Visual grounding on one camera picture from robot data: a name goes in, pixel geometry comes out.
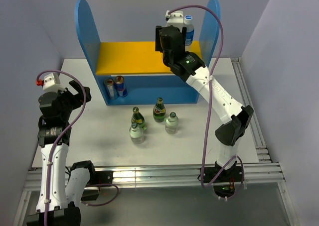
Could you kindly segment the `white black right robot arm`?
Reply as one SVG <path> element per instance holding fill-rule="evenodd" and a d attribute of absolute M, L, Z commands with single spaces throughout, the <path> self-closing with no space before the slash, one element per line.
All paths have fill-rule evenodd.
<path fill-rule="evenodd" d="M 235 100 L 214 78 L 212 70 L 194 52 L 186 51 L 184 45 L 185 30 L 175 26 L 157 26 L 155 50 L 162 53 L 163 63 L 189 86 L 195 89 L 208 103 L 208 116 L 204 135 L 204 144 L 208 142 L 208 128 L 211 111 L 215 111 L 222 124 L 215 131 L 220 143 L 216 161 L 216 175 L 210 180 L 211 185 L 217 178 L 227 181 L 233 175 L 237 161 L 239 140 L 249 126 L 254 113 L 251 106 L 243 106 Z"/>

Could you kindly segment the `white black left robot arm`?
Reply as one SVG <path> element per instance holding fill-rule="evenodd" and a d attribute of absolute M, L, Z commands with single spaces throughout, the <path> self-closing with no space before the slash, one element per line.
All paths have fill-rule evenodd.
<path fill-rule="evenodd" d="M 39 80 L 45 93 L 38 99 L 42 115 L 38 122 L 38 144 L 42 155 L 41 188 L 36 213 L 26 218 L 28 226 L 79 226 L 79 205 L 85 187 L 97 187 L 97 173 L 93 163 L 76 162 L 66 171 L 70 145 L 73 110 L 91 100 L 90 89 L 72 80 L 69 84 L 77 91 L 54 82 L 52 77 Z"/>

